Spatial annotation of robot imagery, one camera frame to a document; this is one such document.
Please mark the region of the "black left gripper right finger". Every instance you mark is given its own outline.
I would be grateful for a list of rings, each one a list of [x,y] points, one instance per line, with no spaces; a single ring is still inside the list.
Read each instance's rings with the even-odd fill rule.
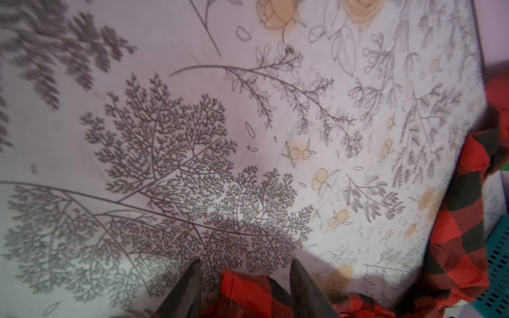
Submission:
[[[294,258],[290,266],[290,292],[294,317],[340,318],[302,263]]]

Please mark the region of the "red black plaid shirt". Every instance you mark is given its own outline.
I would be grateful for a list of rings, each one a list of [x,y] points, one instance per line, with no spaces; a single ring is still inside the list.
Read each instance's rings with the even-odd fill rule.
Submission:
[[[490,285],[482,186],[508,161],[508,71],[486,85],[485,124],[468,134],[456,171],[440,205],[419,279],[399,310],[388,310],[363,294],[347,294],[331,306],[333,317],[443,317],[472,302]],[[310,316],[266,276],[223,273],[220,296],[204,317]]]

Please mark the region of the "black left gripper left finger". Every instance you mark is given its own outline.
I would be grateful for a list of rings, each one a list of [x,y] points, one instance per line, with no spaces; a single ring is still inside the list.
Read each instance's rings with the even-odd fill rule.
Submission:
[[[199,317],[201,308],[201,262],[195,259],[155,311],[153,317]]]

